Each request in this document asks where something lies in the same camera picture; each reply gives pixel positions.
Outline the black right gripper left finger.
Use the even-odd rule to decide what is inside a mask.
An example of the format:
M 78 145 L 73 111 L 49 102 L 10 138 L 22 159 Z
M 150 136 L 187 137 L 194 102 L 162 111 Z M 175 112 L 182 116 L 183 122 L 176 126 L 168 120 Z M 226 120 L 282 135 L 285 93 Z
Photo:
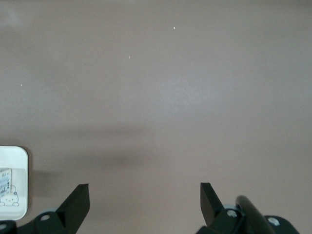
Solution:
M 17 227 L 17 234 L 76 234 L 90 210 L 89 185 L 78 185 L 52 212 L 39 214 L 29 223 Z

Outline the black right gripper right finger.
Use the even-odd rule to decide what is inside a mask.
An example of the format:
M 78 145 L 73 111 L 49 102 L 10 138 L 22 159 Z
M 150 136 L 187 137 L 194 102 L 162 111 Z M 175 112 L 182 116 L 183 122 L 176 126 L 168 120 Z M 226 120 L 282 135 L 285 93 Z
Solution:
M 200 208 L 206 225 L 197 234 L 241 234 L 244 217 L 234 206 L 225 207 L 211 183 L 200 184 Z

